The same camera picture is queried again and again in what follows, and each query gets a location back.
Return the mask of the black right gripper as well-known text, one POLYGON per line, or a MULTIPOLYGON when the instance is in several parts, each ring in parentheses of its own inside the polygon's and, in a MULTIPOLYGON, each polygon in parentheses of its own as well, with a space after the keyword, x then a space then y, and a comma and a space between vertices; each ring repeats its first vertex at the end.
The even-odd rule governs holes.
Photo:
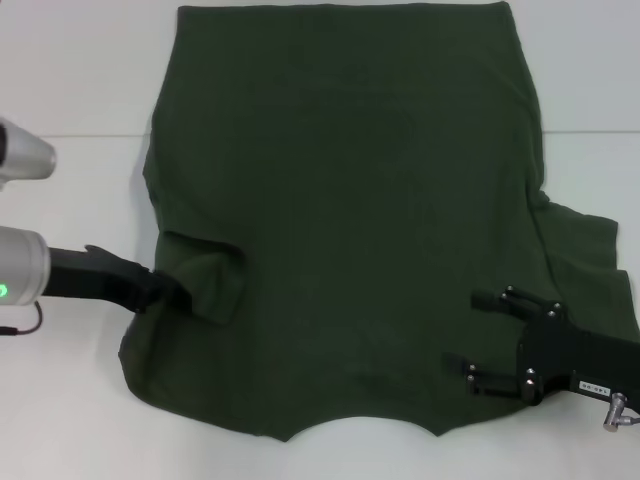
POLYGON ((639 344, 581 329, 559 301, 545 300, 513 285, 499 294, 471 293, 471 308, 525 321, 513 374, 490 371, 464 356, 442 354, 443 370, 464 378, 472 395, 521 398, 535 406, 568 391, 605 402, 615 394, 639 404, 639 344))

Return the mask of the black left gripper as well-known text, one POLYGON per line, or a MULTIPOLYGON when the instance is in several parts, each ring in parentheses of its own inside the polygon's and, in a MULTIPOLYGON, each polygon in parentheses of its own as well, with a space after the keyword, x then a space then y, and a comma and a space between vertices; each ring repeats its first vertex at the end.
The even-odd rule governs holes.
POLYGON ((151 272, 92 245, 84 251, 52 248, 49 253, 48 297, 104 300, 134 313, 159 303, 192 312, 191 294, 165 272, 151 272))

